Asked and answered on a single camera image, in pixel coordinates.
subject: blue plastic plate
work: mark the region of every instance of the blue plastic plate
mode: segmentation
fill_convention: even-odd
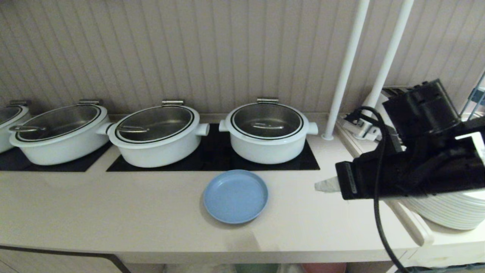
[[[268,202],[268,188],[254,173],[224,172],[212,179],[204,191],[204,206],[215,219],[240,224],[256,218]]]

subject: black cord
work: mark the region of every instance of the black cord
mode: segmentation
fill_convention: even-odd
[[[391,258],[392,262],[397,266],[401,273],[409,273],[409,271],[401,264],[399,259],[396,257],[394,252],[392,251],[391,247],[389,246],[388,240],[384,235],[384,230],[382,228],[381,223],[381,214],[379,210],[379,189],[380,189],[380,179],[381,179],[381,172],[382,172],[382,163],[384,161],[384,155],[386,153],[386,141],[390,137],[389,131],[386,128],[386,124],[382,119],[382,116],[379,114],[377,110],[372,107],[362,106],[360,107],[362,110],[368,110],[372,112],[379,122],[379,129],[381,129],[382,133],[382,144],[381,144],[381,151],[379,154],[379,159],[377,162],[377,174],[375,176],[375,189],[374,189],[374,215],[375,215],[375,224],[377,225],[377,231],[379,232],[379,237],[381,238],[382,244],[384,245],[384,249],[386,250],[387,254]]]

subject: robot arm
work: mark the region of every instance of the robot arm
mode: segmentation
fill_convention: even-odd
[[[353,162],[336,164],[342,196],[346,200],[373,198],[377,163],[385,147],[381,173],[382,198],[426,196],[485,188],[485,166],[471,137],[485,136],[485,117],[461,122],[439,80],[415,86],[384,103],[396,131],[386,126],[388,137],[375,151]],[[378,121],[356,110],[346,117],[355,122]],[[401,141],[406,151],[401,149]]]

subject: beige wall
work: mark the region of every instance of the beige wall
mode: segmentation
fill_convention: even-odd
[[[130,113],[184,98],[228,112],[257,96],[330,108],[356,0],[2,0],[0,103],[103,98]],[[370,91],[401,5],[373,0],[343,110]],[[460,107],[485,67],[485,1],[416,0],[386,84],[440,77]]]

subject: lid handle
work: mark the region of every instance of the lid handle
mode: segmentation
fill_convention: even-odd
[[[150,131],[150,128],[143,128],[138,126],[121,126],[117,128],[118,132],[123,133],[146,133]]]
[[[38,127],[38,126],[12,126],[8,130],[12,132],[35,132],[35,131],[45,131],[46,127]]]
[[[271,124],[261,123],[261,122],[252,122],[251,126],[254,128],[259,129],[269,129],[269,130],[281,130],[284,129],[284,126],[272,126]]]

